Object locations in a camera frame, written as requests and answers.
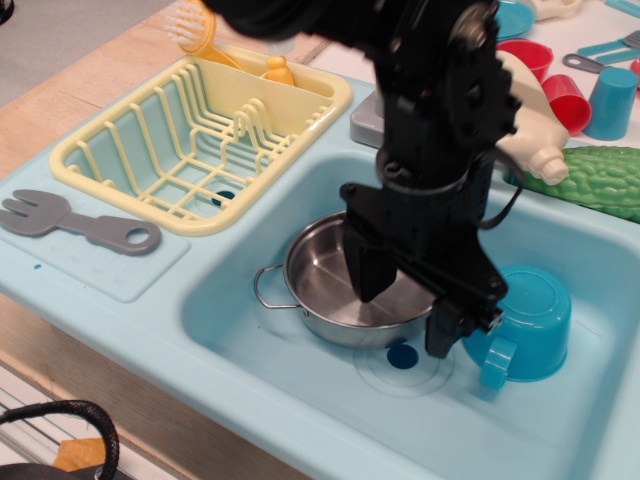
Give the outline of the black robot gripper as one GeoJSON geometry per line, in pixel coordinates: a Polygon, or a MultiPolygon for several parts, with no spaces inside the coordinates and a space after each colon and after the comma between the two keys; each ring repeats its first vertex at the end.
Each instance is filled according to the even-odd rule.
{"type": "Polygon", "coordinates": [[[435,297],[426,322],[425,348],[446,358],[474,329],[489,331],[502,315],[505,281],[479,243],[485,227],[493,169],[470,169],[438,188],[417,188],[384,179],[381,187],[346,183],[344,254],[356,296],[371,302],[397,272],[435,297]]]}

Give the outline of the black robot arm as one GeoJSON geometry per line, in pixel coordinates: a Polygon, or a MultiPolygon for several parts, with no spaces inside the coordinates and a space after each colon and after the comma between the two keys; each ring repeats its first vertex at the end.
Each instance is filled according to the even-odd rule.
{"type": "Polygon", "coordinates": [[[437,358],[500,318],[507,286],[478,233],[498,142],[519,101],[496,56],[494,1],[211,1],[238,33],[269,41],[315,34],[373,63],[382,97],[380,188],[342,186],[344,252],[371,301],[404,273],[435,294],[425,348],[437,358]]]}

